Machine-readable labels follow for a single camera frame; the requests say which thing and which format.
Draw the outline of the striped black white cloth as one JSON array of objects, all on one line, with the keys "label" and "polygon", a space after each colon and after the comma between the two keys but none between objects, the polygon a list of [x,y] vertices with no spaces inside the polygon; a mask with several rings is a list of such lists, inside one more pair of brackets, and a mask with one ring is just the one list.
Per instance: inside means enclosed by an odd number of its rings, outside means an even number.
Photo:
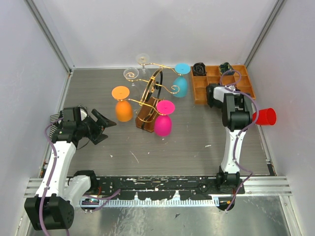
[{"label": "striped black white cloth", "polygon": [[[88,116],[87,107],[81,104],[79,104],[77,107],[80,108],[81,120],[84,120]],[[63,117],[63,111],[59,111],[57,114],[50,116],[50,122],[53,123],[53,125],[50,127],[50,131],[48,135],[50,140],[52,139],[54,132],[57,130],[59,124],[61,123],[60,120],[59,121],[57,120],[62,117]]]}]

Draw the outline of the pink wine glass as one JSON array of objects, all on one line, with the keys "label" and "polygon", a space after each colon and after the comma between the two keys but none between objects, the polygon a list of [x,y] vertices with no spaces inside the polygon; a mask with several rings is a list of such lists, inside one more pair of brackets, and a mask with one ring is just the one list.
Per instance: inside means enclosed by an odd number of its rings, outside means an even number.
[{"label": "pink wine glass", "polygon": [[162,100],[157,103],[156,109],[160,115],[156,118],[154,132],[162,137],[168,136],[172,131],[172,120],[169,115],[175,111],[175,105],[169,100]]}]

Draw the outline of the blue wine glass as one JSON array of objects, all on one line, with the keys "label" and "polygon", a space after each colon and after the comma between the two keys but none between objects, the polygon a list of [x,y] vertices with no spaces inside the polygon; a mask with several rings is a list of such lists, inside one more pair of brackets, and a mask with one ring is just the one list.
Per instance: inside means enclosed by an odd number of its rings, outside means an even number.
[{"label": "blue wine glass", "polygon": [[185,79],[184,75],[190,73],[190,66],[186,63],[180,63],[175,66],[175,72],[179,74],[179,76],[173,82],[173,86],[175,86],[175,97],[182,98],[187,95],[188,92],[188,83]]}]

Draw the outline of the wooden compartment tray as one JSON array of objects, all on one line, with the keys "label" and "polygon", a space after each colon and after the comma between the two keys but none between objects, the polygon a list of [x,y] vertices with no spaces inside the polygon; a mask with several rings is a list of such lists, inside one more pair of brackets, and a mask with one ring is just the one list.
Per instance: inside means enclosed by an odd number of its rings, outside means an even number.
[{"label": "wooden compartment tray", "polygon": [[[250,77],[248,75],[247,69],[244,65],[232,65],[234,70],[241,73],[241,80],[235,87],[251,95],[251,97],[256,100],[256,95],[252,87]],[[194,103],[200,105],[207,104],[206,87],[208,84],[219,84],[220,83],[220,71],[219,65],[206,65],[205,66],[206,75],[205,76],[195,76],[193,74],[193,67],[191,67],[191,80],[192,80],[192,91],[194,94]]]}]

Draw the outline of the red wine glass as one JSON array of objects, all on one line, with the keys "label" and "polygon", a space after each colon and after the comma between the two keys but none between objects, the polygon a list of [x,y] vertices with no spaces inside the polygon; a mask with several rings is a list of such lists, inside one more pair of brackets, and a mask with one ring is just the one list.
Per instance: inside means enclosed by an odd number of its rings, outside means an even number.
[{"label": "red wine glass", "polygon": [[275,125],[277,122],[277,114],[273,108],[259,110],[255,112],[252,116],[252,120],[256,121],[257,125]]}]

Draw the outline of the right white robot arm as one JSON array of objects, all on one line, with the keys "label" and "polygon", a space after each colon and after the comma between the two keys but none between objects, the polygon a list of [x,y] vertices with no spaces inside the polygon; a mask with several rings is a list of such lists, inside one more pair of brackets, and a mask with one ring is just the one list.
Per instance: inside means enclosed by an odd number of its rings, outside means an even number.
[{"label": "right white robot arm", "polygon": [[240,156],[244,136],[252,123],[252,101],[234,86],[209,84],[206,87],[209,107],[221,109],[226,140],[222,162],[216,175],[216,188],[226,194],[241,183]]}]

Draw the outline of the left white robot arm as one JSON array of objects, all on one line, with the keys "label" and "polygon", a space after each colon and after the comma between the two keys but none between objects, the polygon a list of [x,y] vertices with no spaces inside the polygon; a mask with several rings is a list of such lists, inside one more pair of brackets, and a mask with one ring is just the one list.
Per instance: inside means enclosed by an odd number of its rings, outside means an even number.
[{"label": "left white robot arm", "polygon": [[82,106],[64,108],[50,117],[44,135],[51,146],[51,156],[41,184],[33,197],[26,198],[24,209],[36,231],[66,230],[73,224],[74,209],[84,194],[97,192],[99,182],[93,170],[77,171],[69,186],[66,177],[82,138],[94,145],[107,139],[106,128],[116,123],[96,109],[89,114]]}]

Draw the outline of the orange wine glass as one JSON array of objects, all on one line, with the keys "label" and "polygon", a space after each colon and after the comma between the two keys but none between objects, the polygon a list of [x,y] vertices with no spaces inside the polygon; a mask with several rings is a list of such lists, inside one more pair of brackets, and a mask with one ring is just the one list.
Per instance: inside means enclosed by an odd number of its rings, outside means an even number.
[{"label": "orange wine glass", "polygon": [[120,122],[128,122],[133,117],[131,104],[127,101],[130,91],[125,86],[117,86],[112,90],[112,96],[118,102],[115,107],[116,118]]}]

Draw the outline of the clear wine glass front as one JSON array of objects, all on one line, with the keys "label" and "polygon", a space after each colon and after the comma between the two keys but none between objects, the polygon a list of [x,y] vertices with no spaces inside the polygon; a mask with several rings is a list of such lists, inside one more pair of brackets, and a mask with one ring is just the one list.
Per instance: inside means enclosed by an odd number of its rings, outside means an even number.
[{"label": "clear wine glass front", "polygon": [[139,79],[139,70],[134,67],[129,67],[124,70],[123,76],[127,81],[131,82],[131,85],[134,87],[135,82]]}]

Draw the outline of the clear wine glass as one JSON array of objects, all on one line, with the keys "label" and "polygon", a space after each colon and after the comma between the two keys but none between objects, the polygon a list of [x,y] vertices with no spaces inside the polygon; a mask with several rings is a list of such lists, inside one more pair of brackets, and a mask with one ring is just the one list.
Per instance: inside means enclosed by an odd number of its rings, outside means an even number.
[{"label": "clear wine glass", "polygon": [[131,82],[131,85],[134,87],[135,82],[139,79],[139,70],[134,67],[129,67],[124,70],[123,76],[127,81]]},{"label": "clear wine glass", "polygon": [[150,78],[150,70],[146,67],[146,64],[149,63],[150,57],[146,53],[141,53],[137,55],[136,61],[139,65],[141,65],[141,68],[139,69],[139,78],[143,80],[147,80]]}]

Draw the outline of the clear wine glass back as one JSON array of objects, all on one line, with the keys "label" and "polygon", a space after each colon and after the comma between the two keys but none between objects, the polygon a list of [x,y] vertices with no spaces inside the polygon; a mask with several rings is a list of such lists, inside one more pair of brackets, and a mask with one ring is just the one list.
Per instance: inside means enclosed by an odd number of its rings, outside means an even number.
[{"label": "clear wine glass back", "polygon": [[146,64],[149,63],[150,57],[146,53],[141,53],[137,55],[136,61],[139,65],[141,65],[141,68],[139,69],[139,78],[143,80],[147,80],[150,78],[150,70],[146,67]]}]

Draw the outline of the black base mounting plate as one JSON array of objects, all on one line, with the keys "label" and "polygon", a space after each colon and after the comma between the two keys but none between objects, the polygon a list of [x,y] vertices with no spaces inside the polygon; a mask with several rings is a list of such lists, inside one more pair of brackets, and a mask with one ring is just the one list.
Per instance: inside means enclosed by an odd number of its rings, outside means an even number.
[{"label": "black base mounting plate", "polygon": [[180,200],[211,200],[213,195],[232,195],[242,182],[234,184],[213,176],[107,176],[98,177],[98,186],[85,195],[109,197],[117,190],[114,199],[142,201],[171,200],[179,194]]}]

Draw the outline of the dark fabric roll left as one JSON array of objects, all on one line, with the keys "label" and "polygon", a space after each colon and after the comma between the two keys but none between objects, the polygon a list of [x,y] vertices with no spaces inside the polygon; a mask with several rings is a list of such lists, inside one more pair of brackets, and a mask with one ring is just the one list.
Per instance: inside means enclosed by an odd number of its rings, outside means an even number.
[{"label": "dark fabric roll left", "polygon": [[192,72],[194,76],[206,76],[206,68],[203,62],[197,62],[192,67]]}]

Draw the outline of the dark fabric roll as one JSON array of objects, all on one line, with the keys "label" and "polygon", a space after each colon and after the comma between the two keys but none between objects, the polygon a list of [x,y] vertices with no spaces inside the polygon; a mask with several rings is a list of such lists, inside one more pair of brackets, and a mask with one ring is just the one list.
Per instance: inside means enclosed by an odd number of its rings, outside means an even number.
[{"label": "dark fabric roll", "polygon": [[233,67],[231,66],[230,63],[224,62],[224,63],[219,65],[220,75],[223,75],[227,71],[228,71],[227,75],[233,75],[234,74]]},{"label": "dark fabric roll", "polygon": [[194,76],[206,76],[206,68],[203,62],[197,62],[192,67],[192,72]]}]

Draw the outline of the dark fabric roll back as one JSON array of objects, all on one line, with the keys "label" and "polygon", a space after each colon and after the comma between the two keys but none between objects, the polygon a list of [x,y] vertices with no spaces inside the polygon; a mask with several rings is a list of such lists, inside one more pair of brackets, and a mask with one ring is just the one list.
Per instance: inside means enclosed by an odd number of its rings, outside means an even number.
[{"label": "dark fabric roll back", "polygon": [[233,75],[234,74],[233,67],[231,66],[230,63],[224,62],[224,63],[219,65],[220,75],[223,75],[227,71],[228,71],[227,75]]}]

